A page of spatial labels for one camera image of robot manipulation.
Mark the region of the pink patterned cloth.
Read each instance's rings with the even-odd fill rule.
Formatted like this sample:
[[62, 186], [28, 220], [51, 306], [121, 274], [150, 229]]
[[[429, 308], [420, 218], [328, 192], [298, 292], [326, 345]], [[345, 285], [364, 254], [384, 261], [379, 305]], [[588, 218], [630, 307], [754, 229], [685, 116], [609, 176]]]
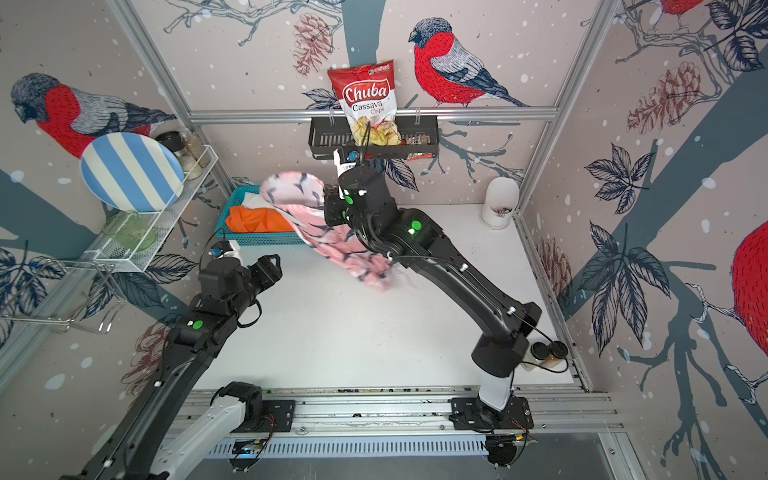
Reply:
[[262, 182], [260, 196], [292, 225], [297, 236], [317, 254], [368, 287], [379, 291], [389, 288], [389, 261], [366, 250], [350, 227], [327, 224], [324, 182], [321, 179], [303, 172], [281, 172]]

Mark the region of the orange cloth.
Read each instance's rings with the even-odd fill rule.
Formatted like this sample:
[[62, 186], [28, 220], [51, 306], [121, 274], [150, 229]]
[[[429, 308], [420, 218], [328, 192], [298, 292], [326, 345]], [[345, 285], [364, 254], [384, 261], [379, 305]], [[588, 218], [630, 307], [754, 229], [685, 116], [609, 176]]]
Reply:
[[225, 225], [235, 234], [267, 234], [293, 232], [292, 224], [270, 208], [250, 209], [239, 205], [229, 209]]

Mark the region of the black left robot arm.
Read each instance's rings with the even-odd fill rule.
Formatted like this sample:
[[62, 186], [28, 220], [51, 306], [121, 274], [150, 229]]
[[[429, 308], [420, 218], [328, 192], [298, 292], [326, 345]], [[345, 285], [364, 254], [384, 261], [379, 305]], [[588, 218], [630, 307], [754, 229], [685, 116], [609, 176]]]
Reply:
[[160, 367], [105, 444], [74, 479], [168, 479], [152, 471], [162, 441], [189, 393], [238, 328], [257, 296], [282, 279], [280, 256], [244, 266], [235, 257], [200, 272], [201, 292], [166, 337]]

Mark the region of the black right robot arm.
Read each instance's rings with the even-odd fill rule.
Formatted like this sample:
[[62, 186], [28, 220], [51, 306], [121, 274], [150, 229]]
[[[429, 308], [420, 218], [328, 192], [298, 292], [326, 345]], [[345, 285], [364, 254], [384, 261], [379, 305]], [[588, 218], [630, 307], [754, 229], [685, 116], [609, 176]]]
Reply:
[[337, 174], [338, 184], [324, 188], [326, 223], [350, 227], [368, 251], [426, 278], [475, 321], [482, 331], [472, 351], [473, 362], [483, 372], [479, 402], [503, 411], [541, 308], [504, 293], [460, 253], [428, 214], [399, 208], [382, 173], [368, 165], [344, 163]]

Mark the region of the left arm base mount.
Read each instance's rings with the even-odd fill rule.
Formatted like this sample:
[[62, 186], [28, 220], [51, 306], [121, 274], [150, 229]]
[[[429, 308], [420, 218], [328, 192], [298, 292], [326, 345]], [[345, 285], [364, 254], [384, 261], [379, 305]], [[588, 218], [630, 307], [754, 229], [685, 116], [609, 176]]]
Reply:
[[232, 433], [286, 433], [292, 428], [295, 414], [295, 400], [267, 400], [261, 387], [233, 381], [219, 388], [210, 405], [221, 399], [235, 403], [235, 409], [242, 407], [241, 419], [234, 423]]

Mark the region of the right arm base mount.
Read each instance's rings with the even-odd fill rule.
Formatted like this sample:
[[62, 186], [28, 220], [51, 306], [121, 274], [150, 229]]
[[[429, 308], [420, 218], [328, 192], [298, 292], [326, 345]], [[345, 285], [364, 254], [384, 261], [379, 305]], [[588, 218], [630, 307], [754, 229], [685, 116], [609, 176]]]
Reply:
[[503, 410], [485, 405], [478, 397], [455, 397], [450, 401], [449, 420], [456, 430], [493, 433], [496, 430], [523, 430], [534, 428], [528, 400], [512, 396]]

